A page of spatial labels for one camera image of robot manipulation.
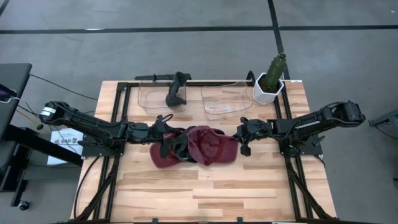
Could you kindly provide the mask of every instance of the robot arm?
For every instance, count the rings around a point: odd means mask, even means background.
[[[71,108],[65,102],[51,101],[45,104],[40,120],[48,125],[68,126],[93,137],[100,146],[114,148],[125,142],[131,144],[160,142],[165,133],[179,133],[180,130],[166,124],[172,116],[172,114],[166,117],[159,115],[151,127],[146,123],[128,121],[110,123]]]
[[[259,119],[241,118],[234,137],[242,144],[241,154],[251,155],[249,142],[264,138],[274,138],[291,148],[290,156],[295,156],[304,148],[309,137],[335,127],[357,127],[365,120],[358,104],[336,102],[324,106],[318,111],[294,119]]]

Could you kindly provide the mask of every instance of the clear plastic container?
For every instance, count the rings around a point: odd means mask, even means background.
[[[169,87],[173,81],[141,81],[138,85],[138,105],[147,113],[174,113],[182,112],[185,105],[168,107],[166,96],[169,94]],[[187,100],[187,90],[184,86],[178,89],[177,96]]]
[[[200,90],[208,119],[242,116],[252,102],[252,90],[245,82],[224,86],[204,86]]]

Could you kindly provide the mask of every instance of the white hexagonal planter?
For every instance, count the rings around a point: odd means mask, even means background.
[[[267,75],[267,73],[263,72],[261,75],[257,78],[256,84],[254,85],[253,88],[253,99],[260,105],[266,105],[267,103],[273,102],[275,100],[275,97],[280,93],[280,91],[283,89],[285,84],[282,82],[282,80],[279,80],[279,89],[276,91],[276,93],[267,93],[264,92],[260,85],[259,85],[259,80],[261,77]]]

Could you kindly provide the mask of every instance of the gray floor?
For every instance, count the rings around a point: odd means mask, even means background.
[[[398,24],[397,1],[278,0],[280,26]],[[11,0],[0,29],[86,29],[167,26],[271,25],[267,1],[249,0]],[[310,107],[342,100],[359,103],[368,119],[398,105],[398,30],[285,31],[282,40],[292,79],[304,81]],[[0,35],[0,63],[30,62],[32,73],[97,97],[103,80],[189,72],[195,79],[260,74],[277,53],[274,33],[186,32],[152,34]],[[96,102],[31,78],[24,93],[33,110],[50,100],[82,111]],[[35,125],[16,114],[13,123]],[[344,220],[396,223],[398,140],[366,123],[334,129],[322,142],[338,216]],[[32,163],[46,157],[34,154]],[[4,223],[67,220],[79,169],[30,167],[24,200],[28,211],[10,208],[0,194]]]

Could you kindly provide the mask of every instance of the caster wheel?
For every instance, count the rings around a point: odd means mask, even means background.
[[[28,203],[28,202],[25,202],[25,201],[20,201],[20,202],[19,202],[19,205],[18,205],[18,208],[19,208],[21,211],[25,211],[25,210],[27,210],[27,209],[29,208],[29,203]]]

